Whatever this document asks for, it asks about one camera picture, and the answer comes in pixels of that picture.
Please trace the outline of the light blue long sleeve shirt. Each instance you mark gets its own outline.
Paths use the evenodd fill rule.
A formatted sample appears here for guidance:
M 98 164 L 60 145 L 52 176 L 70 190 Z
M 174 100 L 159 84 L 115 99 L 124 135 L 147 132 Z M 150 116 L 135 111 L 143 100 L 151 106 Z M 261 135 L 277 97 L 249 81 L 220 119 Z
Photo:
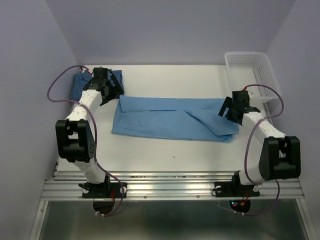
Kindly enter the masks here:
M 120 96 L 111 132 L 130 137 L 228 143 L 236 123 L 218 115 L 222 98 Z

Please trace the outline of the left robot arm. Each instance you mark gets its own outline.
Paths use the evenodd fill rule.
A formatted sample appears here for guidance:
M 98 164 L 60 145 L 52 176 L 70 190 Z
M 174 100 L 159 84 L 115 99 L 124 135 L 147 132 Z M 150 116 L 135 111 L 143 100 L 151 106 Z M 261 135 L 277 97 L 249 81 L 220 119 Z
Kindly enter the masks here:
M 93 69 L 92 79 L 84 86 L 81 97 L 73 101 L 72 112 L 55 124 L 60 158 L 74 164 L 85 176 L 79 184 L 84 199 L 123 199 L 126 187 L 120 180 L 111 182 L 113 175 L 97 160 L 98 130 L 94 112 L 124 93 L 112 70 Z

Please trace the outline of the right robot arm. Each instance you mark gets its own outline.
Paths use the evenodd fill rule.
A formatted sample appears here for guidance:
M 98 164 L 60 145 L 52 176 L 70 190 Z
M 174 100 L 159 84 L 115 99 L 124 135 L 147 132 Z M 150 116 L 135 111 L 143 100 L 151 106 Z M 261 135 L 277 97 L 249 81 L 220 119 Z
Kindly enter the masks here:
M 250 104 L 246 89 L 232 92 L 218 113 L 250 130 L 244 154 L 244 170 L 236 171 L 231 181 L 216 181 L 212 194 L 220 198 L 258 197 L 259 186 L 267 181 L 297 179 L 301 175 L 300 140 L 277 130 L 257 107 Z M 253 138 L 262 145 L 259 160 L 248 167 Z

